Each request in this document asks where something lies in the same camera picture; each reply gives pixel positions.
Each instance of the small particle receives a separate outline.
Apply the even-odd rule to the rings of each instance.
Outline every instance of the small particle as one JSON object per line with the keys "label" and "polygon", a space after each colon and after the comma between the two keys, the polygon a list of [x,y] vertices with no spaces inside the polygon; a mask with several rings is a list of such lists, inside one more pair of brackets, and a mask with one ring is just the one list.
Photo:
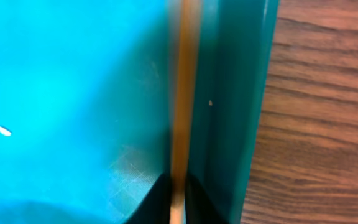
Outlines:
{"label": "small particle", "polygon": [[0,126],[0,133],[3,134],[3,135],[5,135],[5,136],[7,136],[7,137],[9,137],[9,136],[12,135],[12,133],[10,132],[10,130],[8,130],[8,129],[2,127],[2,126]]}

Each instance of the blurred wooden stick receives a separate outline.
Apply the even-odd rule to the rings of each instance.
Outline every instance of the blurred wooden stick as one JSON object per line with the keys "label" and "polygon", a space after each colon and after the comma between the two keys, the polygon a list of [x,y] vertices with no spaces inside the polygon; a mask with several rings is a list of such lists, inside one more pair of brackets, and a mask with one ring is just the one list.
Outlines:
{"label": "blurred wooden stick", "polygon": [[172,141],[170,224],[182,224],[200,36],[201,0],[182,0]]}

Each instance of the blue surface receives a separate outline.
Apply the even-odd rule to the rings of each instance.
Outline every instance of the blue surface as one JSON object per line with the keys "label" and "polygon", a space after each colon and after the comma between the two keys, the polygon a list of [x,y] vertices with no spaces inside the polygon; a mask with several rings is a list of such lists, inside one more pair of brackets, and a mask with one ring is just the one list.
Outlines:
{"label": "blue surface", "polygon": [[166,10],[0,1],[0,126],[12,132],[0,133],[0,223],[121,222],[134,211],[166,169]]}

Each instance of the wooden table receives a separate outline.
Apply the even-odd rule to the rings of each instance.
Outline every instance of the wooden table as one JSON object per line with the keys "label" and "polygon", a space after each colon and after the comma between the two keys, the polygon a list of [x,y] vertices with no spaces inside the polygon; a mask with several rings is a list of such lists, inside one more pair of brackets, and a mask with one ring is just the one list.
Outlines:
{"label": "wooden table", "polygon": [[282,0],[242,223],[358,223],[358,0]]}

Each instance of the wooden rod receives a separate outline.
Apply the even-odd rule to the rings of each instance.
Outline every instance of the wooden rod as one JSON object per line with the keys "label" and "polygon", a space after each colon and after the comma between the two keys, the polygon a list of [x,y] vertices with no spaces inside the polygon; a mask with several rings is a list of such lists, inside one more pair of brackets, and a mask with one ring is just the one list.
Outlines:
{"label": "wooden rod", "polygon": [[182,224],[196,82],[201,0],[182,0],[172,139],[170,224]]}

